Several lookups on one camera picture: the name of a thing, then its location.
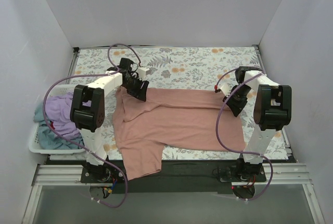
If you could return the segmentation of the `pink t-shirt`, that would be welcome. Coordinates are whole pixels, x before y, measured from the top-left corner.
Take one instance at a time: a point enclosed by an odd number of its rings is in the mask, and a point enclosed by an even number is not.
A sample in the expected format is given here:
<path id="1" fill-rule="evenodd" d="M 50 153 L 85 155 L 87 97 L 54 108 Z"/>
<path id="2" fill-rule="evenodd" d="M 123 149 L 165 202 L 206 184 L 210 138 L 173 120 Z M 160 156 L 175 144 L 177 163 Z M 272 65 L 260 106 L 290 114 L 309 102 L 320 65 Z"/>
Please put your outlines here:
<path id="1" fill-rule="evenodd" d="M 118 89 L 112 122 L 127 179 L 159 172 L 165 146 L 243 150 L 241 119 L 229 108 L 218 115 L 223 99 L 207 90 L 149 88 L 143 102 Z"/>

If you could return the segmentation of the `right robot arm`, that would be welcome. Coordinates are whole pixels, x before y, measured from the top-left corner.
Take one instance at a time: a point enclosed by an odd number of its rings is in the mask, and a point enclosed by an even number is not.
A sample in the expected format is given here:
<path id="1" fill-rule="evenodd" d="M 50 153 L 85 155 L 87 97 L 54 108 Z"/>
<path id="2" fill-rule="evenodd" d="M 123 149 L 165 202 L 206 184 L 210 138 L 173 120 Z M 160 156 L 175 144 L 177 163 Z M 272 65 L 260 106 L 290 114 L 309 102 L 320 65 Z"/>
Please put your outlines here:
<path id="1" fill-rule="evenodd" d="M 253 109 L 255 127 L 251 138 L 239 158 L 225 169 L 217 169 L 221 182 L 254 182 L 264 178 L 264 154 L 276 132 L 289 125 L 291 121 L 292 89 L 269 79 L 260 68 L 240 66 L 233 69 L 237 85 L 216 83 L 214 91 L 224 94 L 223 106 L 229 107 L 237 117 L 248 99 L 251 90 L 256 92 Z"/>

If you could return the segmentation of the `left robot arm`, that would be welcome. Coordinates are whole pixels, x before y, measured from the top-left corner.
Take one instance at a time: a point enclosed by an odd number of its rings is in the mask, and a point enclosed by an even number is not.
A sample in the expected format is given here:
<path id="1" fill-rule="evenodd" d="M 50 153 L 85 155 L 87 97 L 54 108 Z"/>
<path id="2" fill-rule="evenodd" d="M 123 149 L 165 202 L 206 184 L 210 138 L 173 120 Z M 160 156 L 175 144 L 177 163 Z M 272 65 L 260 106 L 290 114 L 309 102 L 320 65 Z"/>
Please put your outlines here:
<path id="1" fill-rule="evenodd" d="M 116 168 L 107 165 L 108 155 L 103 147 L 101 126 L 105 120 L 105 98 L 122 86 L 135 99 L 146 101 L 149 82 L 145 80 L 150 73 L 147 67 L 137 66 L 122 58 L 120 64 L 109 68 L 101 78 L 87 85 L 77 85 L 73 91 L 70 120 L 83 138 L 84 149 L 88 153 L 84 168 L 99 182 L 107 182 Z"/>

